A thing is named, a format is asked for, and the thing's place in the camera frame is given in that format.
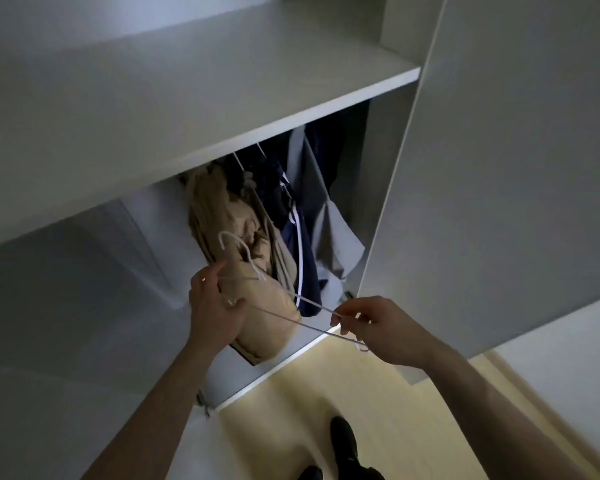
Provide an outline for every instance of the cabinet panel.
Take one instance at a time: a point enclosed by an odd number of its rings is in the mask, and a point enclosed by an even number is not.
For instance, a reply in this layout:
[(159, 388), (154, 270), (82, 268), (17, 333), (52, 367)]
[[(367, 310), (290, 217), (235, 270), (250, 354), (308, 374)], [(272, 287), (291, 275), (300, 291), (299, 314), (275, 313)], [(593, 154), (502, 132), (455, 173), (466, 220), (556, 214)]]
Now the cabinet panel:
[(600, 0), (447, 0), (360, 294), (465, 355), (600, 298)]

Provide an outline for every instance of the left hand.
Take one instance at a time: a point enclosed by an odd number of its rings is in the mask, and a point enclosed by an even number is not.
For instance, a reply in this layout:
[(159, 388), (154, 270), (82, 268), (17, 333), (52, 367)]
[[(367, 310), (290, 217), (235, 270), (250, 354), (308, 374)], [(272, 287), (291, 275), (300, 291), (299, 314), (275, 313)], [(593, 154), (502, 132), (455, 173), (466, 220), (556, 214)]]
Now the left hand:
[(191, 331), (188, 345), (203, 349), (213, 359), (240, 333), (247, 309), (247, 301), (240, 298), (235, 305), (220, 294), (218, 272), (224, 268), (218, 262), (202, 268), (191, 279)]

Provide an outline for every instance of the hand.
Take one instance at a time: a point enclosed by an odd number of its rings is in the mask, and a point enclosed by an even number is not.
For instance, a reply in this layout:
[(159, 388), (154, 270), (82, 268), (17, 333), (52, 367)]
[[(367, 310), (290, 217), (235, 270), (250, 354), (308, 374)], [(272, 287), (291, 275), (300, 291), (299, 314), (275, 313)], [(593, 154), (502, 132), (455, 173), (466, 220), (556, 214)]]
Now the hand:
[(340, 322), (341, 334), (353, 332), (369, 350), (385, 362), (426, 368), (444, 343), (426, 331), (388, 298), (372, 296), (344, 302), (332, 315), (331, 326)]
[(240, 333), (247, 301), (240, 298), (235, 305), (220, 294), (218, 272), (224, 262), (202, 268), (191, 279), (191, 331), (188, 345), (202, 349), (213, 359)]

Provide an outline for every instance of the black shoe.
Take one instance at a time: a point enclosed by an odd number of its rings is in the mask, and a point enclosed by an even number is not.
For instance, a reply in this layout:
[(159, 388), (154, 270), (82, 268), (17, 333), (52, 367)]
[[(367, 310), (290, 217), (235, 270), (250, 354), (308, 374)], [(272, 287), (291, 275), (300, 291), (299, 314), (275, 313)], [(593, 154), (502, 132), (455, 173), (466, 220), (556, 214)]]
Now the black shoe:
[(331, 444), (338, 468), (347, 463), (358, 462), (358, 444), (349, 423), (336, 416), (331, 420)]
[(298, 480), (322, 480), (322, 470), (315, 465), (304, 469)]

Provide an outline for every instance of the forearm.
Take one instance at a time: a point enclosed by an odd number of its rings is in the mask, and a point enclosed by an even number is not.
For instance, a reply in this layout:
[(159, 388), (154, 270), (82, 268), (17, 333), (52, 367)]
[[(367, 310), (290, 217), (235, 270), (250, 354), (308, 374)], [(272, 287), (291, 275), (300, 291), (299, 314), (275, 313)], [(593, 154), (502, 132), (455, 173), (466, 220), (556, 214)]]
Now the forearm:
[(573, 462), (458, 352), (440, 344), (425, 371), (491, 480), (584, 478)]
[(212, 359), (187, 344), (82, 478), (163, 479)]

